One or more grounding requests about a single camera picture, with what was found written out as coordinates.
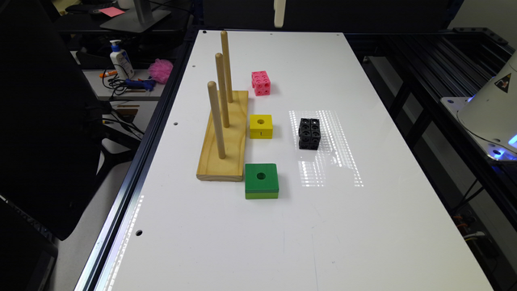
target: green block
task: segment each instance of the green block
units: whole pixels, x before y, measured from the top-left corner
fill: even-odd
[[[277,193],[246,193],[246,199],[278,199]]]
[[[278,198],[279,188],[276,164],[246,164],[245,169],[246,194],[276,193],[276,198]]]

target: white bottle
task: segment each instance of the white bottle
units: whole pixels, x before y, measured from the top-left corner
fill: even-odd
[[[128,53],[125,50],[120,49],[118,43],[121,40],[110,40],[111,49],[113,53],[110,53],[111,61],[115,66],[115,70],[121,79],[132,78],[135,75],[135,71],[132,69],[131,62],[129,61]]]

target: pink object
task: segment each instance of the pink object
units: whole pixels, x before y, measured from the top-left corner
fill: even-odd
[[[167,79],[169,79],[170,72],[172,71],[172,63],[168,60],[160,60],[156,59],[153,64],[149,67],[149,75],[153,77],[156,82],[161,84],[167,83]]]
[[[121,14],[125,13],[124,11],[122,11],[118,8],[115,8],[115,7],[99,9],[99,11],[103,12],[105,15],[107,15],[109,17],[115,17],[117,15],[121,15]]]
[[[271,81],[266,71],[251,73],[251,86],[255,89],[256,96],[269,95],[271,93]]]

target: yellow cube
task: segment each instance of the yellow cube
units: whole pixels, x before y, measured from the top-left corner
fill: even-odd
[[[273,138],[271,115],[250,115],[250,138]]]

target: pink block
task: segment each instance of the pink block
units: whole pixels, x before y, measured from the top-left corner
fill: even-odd
[[[266,71],[251,73],[251,86],[255,89],[255,95],[269,95],[271,93],[271,81]]]

